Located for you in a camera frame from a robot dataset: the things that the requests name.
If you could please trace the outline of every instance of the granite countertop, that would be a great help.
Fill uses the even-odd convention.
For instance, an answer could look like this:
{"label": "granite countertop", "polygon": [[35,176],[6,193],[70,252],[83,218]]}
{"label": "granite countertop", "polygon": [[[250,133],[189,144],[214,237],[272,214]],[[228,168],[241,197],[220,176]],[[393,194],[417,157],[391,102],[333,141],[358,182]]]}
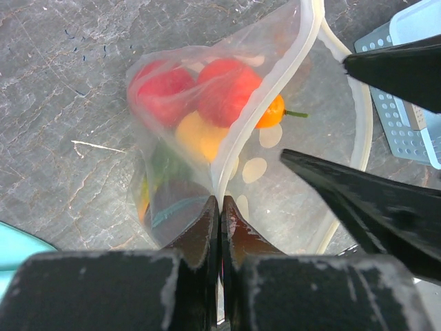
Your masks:
{"label": "granite countertop", "polygon": [[[343,43],[415,0],[326,0]],[[125,72],[142,54],[212,45],[283,0],[19,0],[0,3],[0,219],[63,250],[151,248],[127,211],[136,148]],[[440,187],[392,156],[374,113],[368,172]],[[351,243],[339,229],[328,252]]]}

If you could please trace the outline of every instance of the plastic bag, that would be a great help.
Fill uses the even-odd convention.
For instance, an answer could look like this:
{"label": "plastic bag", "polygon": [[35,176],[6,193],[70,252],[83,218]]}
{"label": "plastic bag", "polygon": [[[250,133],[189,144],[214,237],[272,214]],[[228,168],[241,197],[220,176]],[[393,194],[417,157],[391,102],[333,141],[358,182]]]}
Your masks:
{"label": "plastic bag", "polygon": [[[212,47],[148,54],[129,69],[127,99],[144,167],[132,187],[140,220],[160,246],[192,224],[209,195],[221,206],[253,131],[286,121],[279,93],[296,72],[291,88],[300,90],[308,79],[306,56],[323,17],[322,1],[292,0]],[[243,184],[233,180],[229,187]]]}
{"label": "plastic bag", "polygon": [[225,195],[266,240],[288,254],[323,253],[338,222],[326,203],[278,159],[284,148],[364,169],[372,114],[367,87],[345,74],[347,54],[324,22],[318,38],[281,95],[280,125],[254,130],[243,146]]}

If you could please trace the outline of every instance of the red tomato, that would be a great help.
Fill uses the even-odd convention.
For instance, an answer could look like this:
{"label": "red tomato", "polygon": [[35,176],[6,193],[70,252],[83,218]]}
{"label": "red tomato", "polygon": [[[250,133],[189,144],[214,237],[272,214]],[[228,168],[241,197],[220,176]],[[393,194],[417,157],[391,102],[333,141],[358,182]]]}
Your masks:
{"label": "red tomato", "polygon": [[[183,92],[192,89],[195,82],[184,68],[175,66],[171,70],[161,72],[160,67],[164,63],[164,60],[154,61],[140,70],[130,83],[128,94],[129,99],[134,97],[135,102],[146,112],[170,128],[194,111],[193,97]],[[155,69],[158,69],[156,74],[145,78]]]}
{"label": "red tomato", "polygon": [[198,111],[215,126],[229,128],[248,102],[262,79],[243,62],[219,59],[211,62],[199,74],[197,84],[202,89]]}

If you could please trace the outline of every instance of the perforated tray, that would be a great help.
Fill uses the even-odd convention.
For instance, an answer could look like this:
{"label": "perforated tray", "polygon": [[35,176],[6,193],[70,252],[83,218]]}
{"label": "perforated tray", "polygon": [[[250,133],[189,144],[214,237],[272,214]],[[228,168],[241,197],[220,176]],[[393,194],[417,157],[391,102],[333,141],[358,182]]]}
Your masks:
{"label": "perforated tray", "polygon": [[[389,36],[389,23],[380,26],[354,43],[357,53],[390,46],[392,46],[392,42]],[[377,88],[369,87],[369,89],[392,154],[396,157],[415,160],[423,164],[432,165],[435,168],[441,168],[441,164],[438,163],[438,158],[436,157],[437,153],[435,152],[438,149],[438,144],[441,143],[441,137],[436,136],[436,140],[432,141],[428,128],[413,130],[405,111],[405,105],[401,99],[395,98]],[[413,119],[417,126],[418,123],[424,121],[424,117],[418,116],[422,112],[424,112],[424,117],[427,120],[426,111],[417,109]]]}

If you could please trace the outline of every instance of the teal zip strip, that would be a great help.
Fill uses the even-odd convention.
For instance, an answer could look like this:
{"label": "teal zip strip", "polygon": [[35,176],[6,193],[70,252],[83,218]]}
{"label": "teal zip strip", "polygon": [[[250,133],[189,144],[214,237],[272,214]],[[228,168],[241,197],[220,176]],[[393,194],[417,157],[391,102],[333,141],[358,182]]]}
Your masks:
{"label": "teal zip strip", "polygon": [[179,211],[182,208],[187,207],[191,203],[205,202],[207,199],[208,197],[186,198],[172,204],[170,207],[161,210],[155,215],[155,217],[152,220],[152,228],[158,226],[166,219],[168,219],[171,215],[173,215],[175,212]]}

